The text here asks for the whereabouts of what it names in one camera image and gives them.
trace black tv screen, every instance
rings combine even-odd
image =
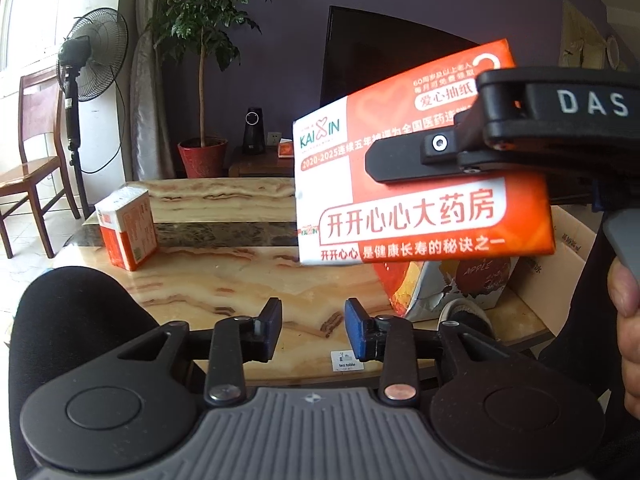
[[[320,105],[476,45],[420,23],[331,6]]]

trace gray curtain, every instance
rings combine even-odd
[[[154,0],[136,0],[136,21],[141,32],[131,70],[131,151],[136,180],[175,178],[164,110],[160,59],[146,24]]]

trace shoe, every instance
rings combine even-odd
[[[458,298],[457,300],[449,301],[438,319],[438,326],[443,321],[457,321],[467,325],[491,339],[496,340],[494,327],[489,321],[487,314],[473,301],[466,298]]]

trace marble table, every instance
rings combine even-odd
[[[268,364],[247,363],[249,383],[303,384],[368,378],[380,371],[334,372],[331,351],[350,349],[342,310],[356,297],[371,314],[391,313],[369,265],[303,267],[295,246],[292,179],[239,178],[139,182],[151,195],[161,247],[140,269],[112,266],[91,217],[54,261],[113,276],[159,323],[186,320],[192,330],[224,317],[260,311],[282,300],[283,330]],[[498,337],[522,348],[550,338],[535,314],[510,290],[487,311]],[[434,328],[435,321],[416,324]],[[423,377],[433,363],[421,363]]]

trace black speaker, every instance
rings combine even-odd
[[[249,108],[246,112],[242,152],[247,155],[260,155],[265,152],[262,108]]]

